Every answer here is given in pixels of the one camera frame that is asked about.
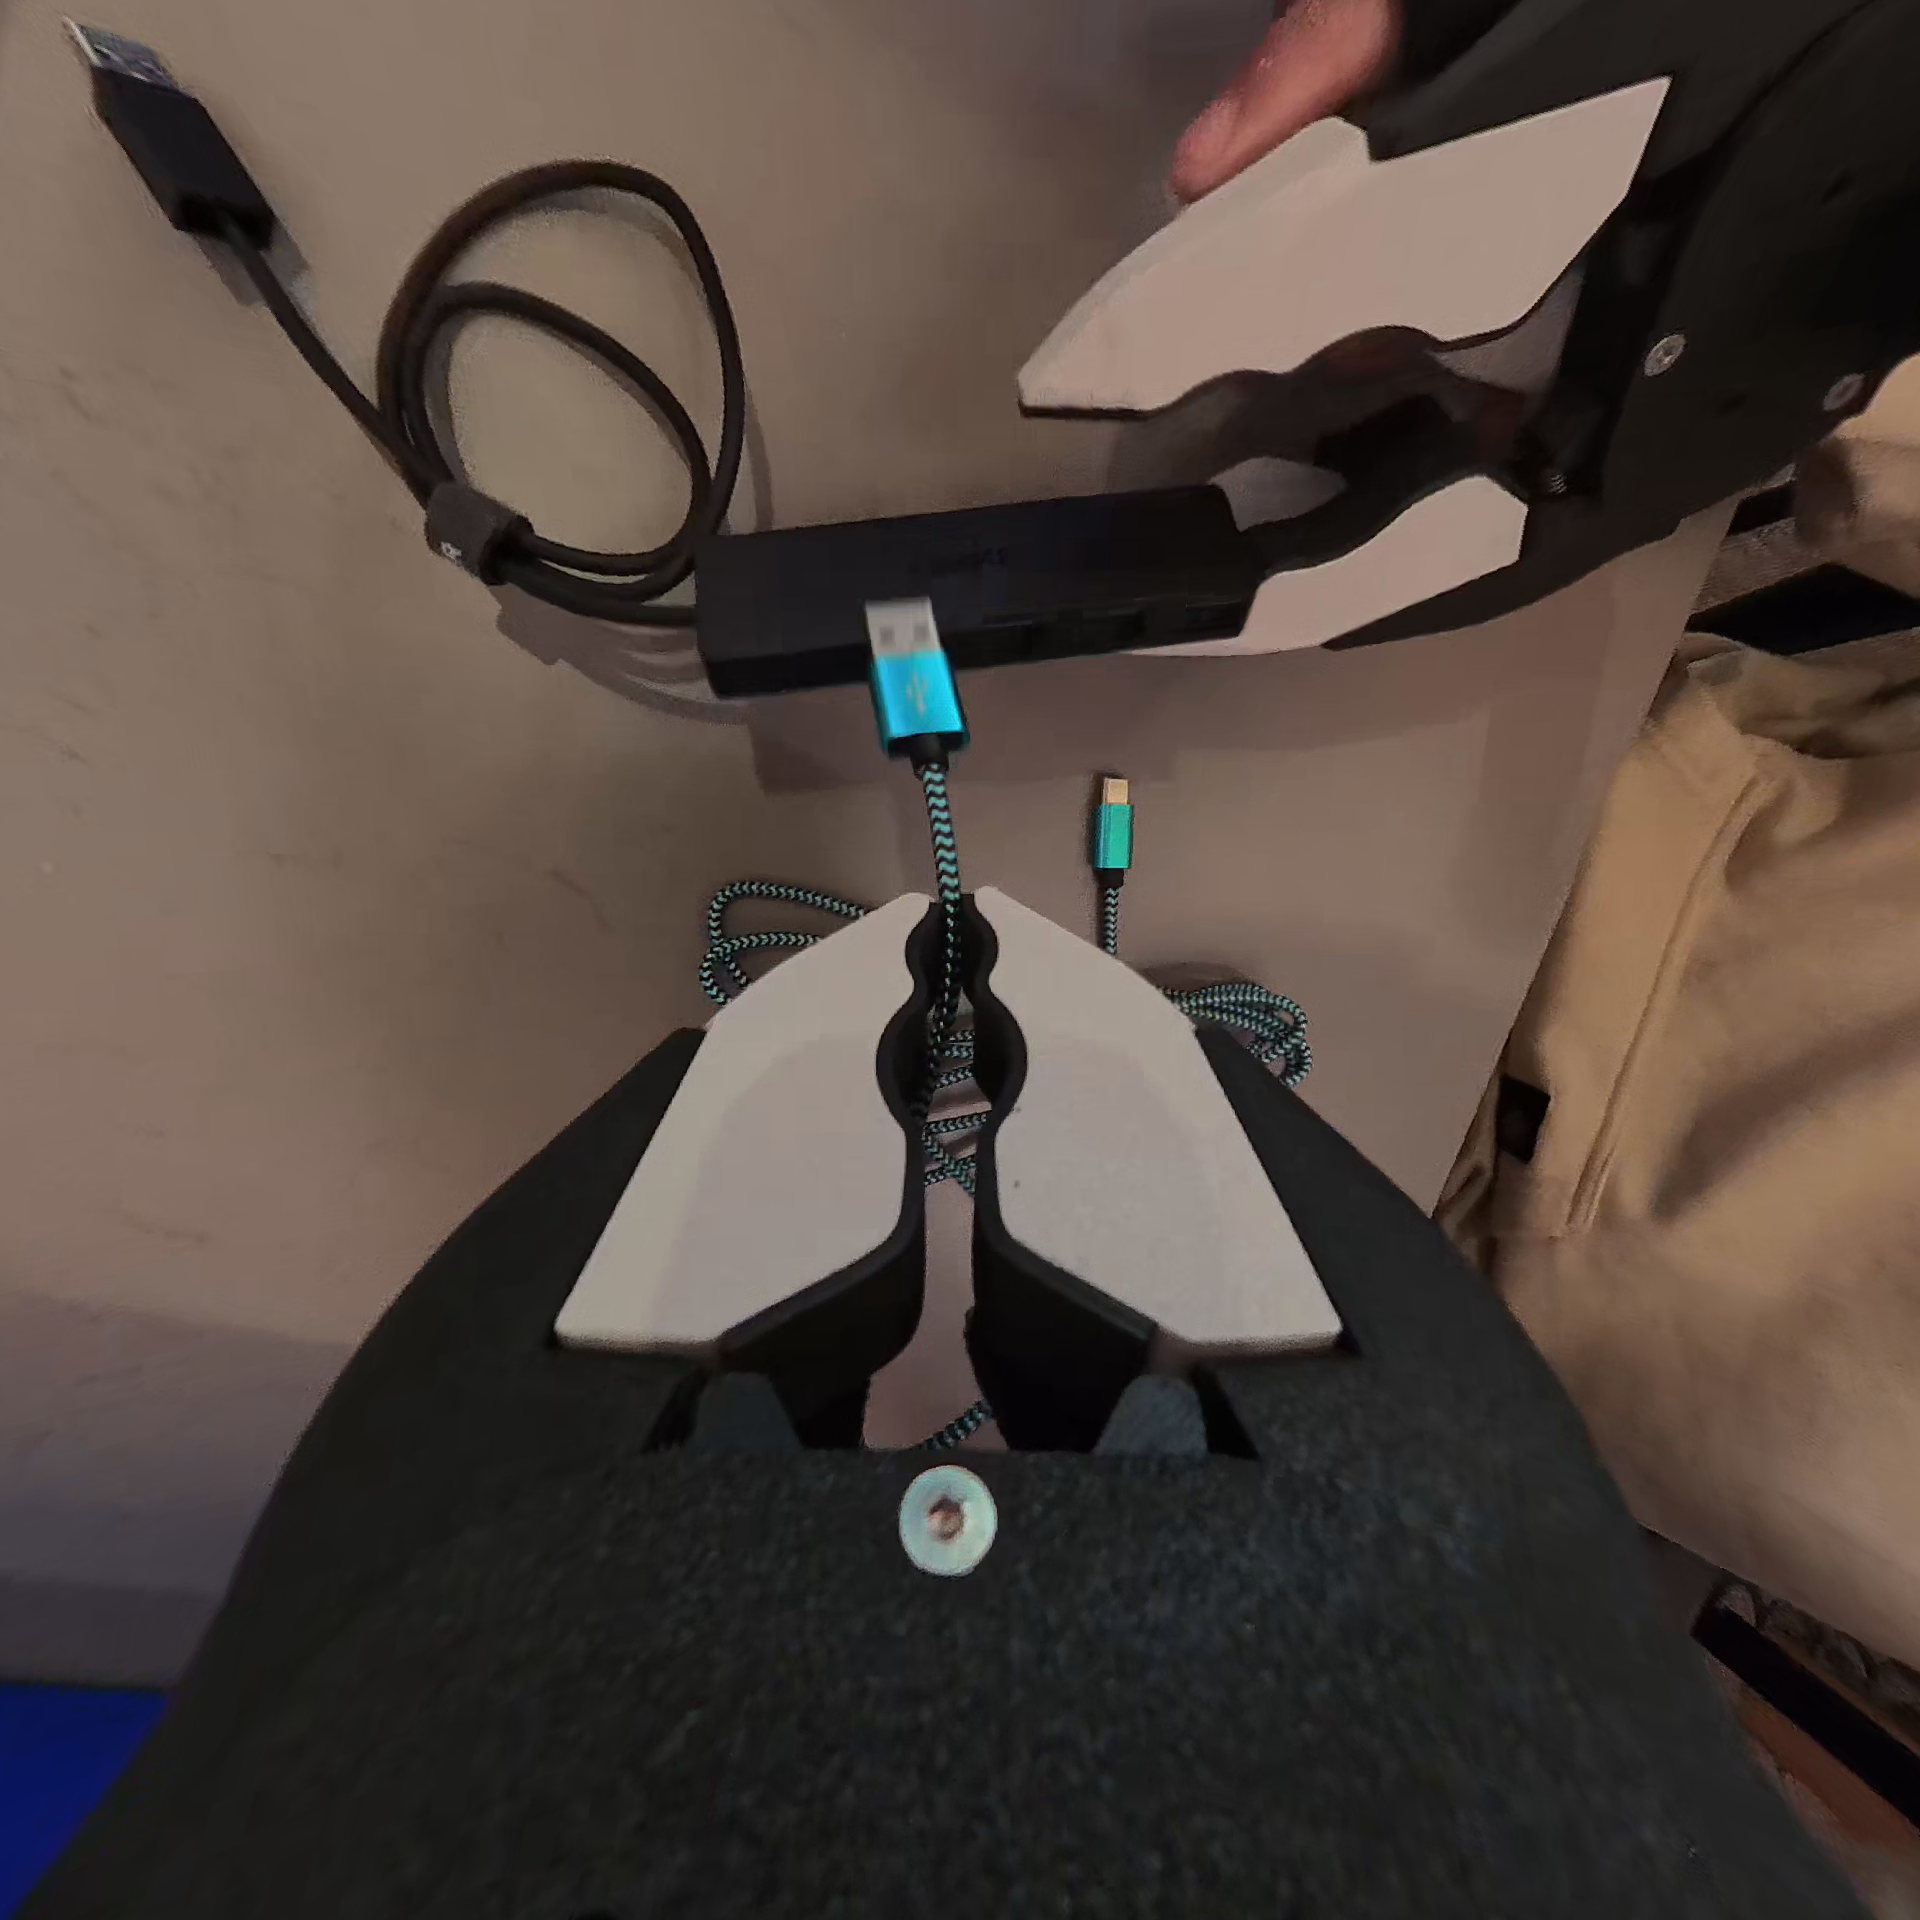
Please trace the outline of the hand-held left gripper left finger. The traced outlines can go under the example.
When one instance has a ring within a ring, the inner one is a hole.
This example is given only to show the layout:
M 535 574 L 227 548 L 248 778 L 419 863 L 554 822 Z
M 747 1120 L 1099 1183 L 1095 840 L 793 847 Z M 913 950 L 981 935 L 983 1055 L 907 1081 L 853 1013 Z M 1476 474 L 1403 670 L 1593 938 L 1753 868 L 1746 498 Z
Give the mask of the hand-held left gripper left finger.
M 924 1305 L 938 907 L 899 893 L 716 1012 L 561 1303 L 569 1350 L 886 1366 Z

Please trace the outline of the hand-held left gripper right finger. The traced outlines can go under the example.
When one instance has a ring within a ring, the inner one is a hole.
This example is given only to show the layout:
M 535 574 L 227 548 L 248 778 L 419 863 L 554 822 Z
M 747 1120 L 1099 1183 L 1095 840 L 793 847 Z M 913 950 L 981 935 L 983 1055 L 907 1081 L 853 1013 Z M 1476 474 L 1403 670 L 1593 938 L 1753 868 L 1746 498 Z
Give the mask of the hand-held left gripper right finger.
M 1329 1352 L 1339 1315 L 1196 1023 L 1011 893 L 981 886 L 971 905 L 992 938 L 976 1029 L 1011 1023 L 976 1219 L 993 1203 L 1014 1251 L 1136 1312 L 1176 1355 Z

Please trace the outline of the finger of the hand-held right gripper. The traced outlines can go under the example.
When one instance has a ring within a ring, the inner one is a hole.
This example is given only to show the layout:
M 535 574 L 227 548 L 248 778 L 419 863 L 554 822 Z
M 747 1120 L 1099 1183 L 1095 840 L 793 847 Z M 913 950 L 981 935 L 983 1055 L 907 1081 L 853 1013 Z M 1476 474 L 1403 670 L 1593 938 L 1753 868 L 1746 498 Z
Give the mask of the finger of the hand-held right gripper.
M 1341 493 L 1329 470 L 1267 453 L 1224 468 L 1214 483 L 1242 531 L 1275 522 L 1283 533 L 1296 533 Z M 1467 585 L 1519 557 L 1526 517 L 1526 501 L 1496 478 L 1452 478 L 1393 508 L 1379 530 L 1333 533 L 1329 557 L 1269 571 L 1238 635 L 1208 640 L 1208 656 L 1320 647 Z
M 1185 452 L 1305 452 L 1415 397 L 1514 427 L 1562 371 L 1667 86 L 1389 158 L 1324 117 L 1101 273 L 1020 368 L 1020 409 Z

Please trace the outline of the blue plastic bin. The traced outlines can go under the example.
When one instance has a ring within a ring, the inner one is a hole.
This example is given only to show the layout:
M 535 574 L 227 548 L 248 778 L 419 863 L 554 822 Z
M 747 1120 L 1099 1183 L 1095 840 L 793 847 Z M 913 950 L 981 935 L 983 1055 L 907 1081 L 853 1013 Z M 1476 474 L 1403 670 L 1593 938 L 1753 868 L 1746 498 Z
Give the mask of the blue plastic bin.
M 1 1683 L 1 1915 L 80 1831 L 160 1722 L 148 1688 Z

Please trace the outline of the person's right hand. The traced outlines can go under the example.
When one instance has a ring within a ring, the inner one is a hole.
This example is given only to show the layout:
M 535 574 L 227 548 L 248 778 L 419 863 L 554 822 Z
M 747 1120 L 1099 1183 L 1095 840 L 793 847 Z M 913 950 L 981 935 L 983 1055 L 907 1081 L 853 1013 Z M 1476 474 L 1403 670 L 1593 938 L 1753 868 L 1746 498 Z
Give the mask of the person's right hand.
M 1399 1 L 1283 3 L 1234 79 L 1178 138 L 1169 196 L 1192 205 L 1290 138 L 1364 102 L 1393 77 L 1402 36 Z

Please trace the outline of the black trousers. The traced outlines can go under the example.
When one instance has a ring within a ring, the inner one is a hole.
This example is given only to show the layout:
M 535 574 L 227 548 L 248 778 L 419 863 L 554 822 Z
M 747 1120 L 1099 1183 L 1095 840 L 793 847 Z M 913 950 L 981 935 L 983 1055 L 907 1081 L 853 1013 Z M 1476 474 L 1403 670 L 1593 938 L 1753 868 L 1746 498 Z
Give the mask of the black trousers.
M 1773 657 L 1915 638 L 1918 599 L 1815 556 L 1791 508 L 1787 475 L 1740 498 L 1686 630 Z

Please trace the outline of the beige hoodie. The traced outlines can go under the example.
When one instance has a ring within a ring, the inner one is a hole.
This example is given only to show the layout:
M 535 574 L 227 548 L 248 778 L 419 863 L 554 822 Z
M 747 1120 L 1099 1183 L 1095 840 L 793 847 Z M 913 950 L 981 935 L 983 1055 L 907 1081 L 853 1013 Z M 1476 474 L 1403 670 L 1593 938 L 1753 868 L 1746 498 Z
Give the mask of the beige hoodie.
M 1915 1667 L 1915 640 L 1684 642 L 1436 1212 L 1633 1517 Z

